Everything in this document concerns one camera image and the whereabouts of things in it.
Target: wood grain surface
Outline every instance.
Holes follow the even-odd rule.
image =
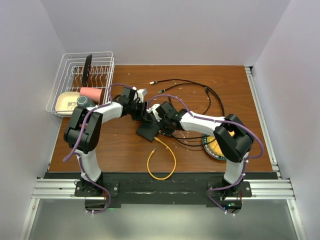
[[[151,99],[158,91],[179,81],[169,81],[149,85],[149,82],[164,79],[187,79],[212,87],[220,96],[225,114],[236,114],[242,122],[262,140],[265,145],[256,107],[243,66],[209,66],[209,65],[121,65],[114,70],[113,83],[123,83],[135,86],[137,89],[147,88],[146,100]],[[168,90],[168,94],[180,97],[191,111],[202,113],[209,104],[204,88],[195,85],[184,85]],[[121,86],[115,86],[111,93],[114,97],[122,91]],[[212,105],[207,112],[209,116],[221,116],[222,111],[218,101],[211,97]],[[158,97],[154,103],[167,101],[166,97]],[[179,110],[182,105],[172,100]],[[56,146],[52,156],[49,172],[79,172],[80,168],[75,156],[68,162],[63,158],[70,152],[63,135],[69,118],[62,120]],[[103,172],[146,172],[147,159],[150,152],[156,148],[150,161],[152,172],[170,172],[174,163],[171,153],[157,141],[152,143],[136,134],[139,122],[132,121],[130,116],[113,119],[102,125],[99,144],[96,148],[98,164]],[[200,136],[197,132],[175,132],[176,137]],[[177,158],[176,172],[224,172],[226,164],[210,157],[203,147],[187,147],[180,145],[174,139],[160,136],[171,147]],[[201,140],[188,140],[188,144],[200,144]],[[255,142],[250,155],[260,152]],[[272,171],[267,151],[259,159],[250,160],[247,172]]]

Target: beige plate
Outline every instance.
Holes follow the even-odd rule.
[[[55,110],[57,112],[64,111],[64,114],[72,114],[77,106],[77,99],[80,97],[80,93],[77,91],[66,91],[62,93],[55,104]]]

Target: pink cup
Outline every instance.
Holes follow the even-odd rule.
[[[82,87],[80,89],[80,96],[86,96],[92,99],[94,102],[99,103],[102,90],[93,87]]]

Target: black square object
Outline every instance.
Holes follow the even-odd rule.
[[[151,121],[143,121],[135,132],[152,142],[155,136],[158,134],[159,130],[160,127],[157,124]]]

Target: wire rack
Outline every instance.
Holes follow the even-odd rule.
[[[109,93],[107,89],[112,83],[115,68],[113,53],[110,51],[67,53],[62,56],[52,92],[45,108],[48,113],[59,117],[71,116],[70,111],[56,111],[57,99],[65,92],[80,92],[83,68],[86,57],[90,54],[92,54],[92,61],[87,87],[102,90],[99,105],[108,101]]]

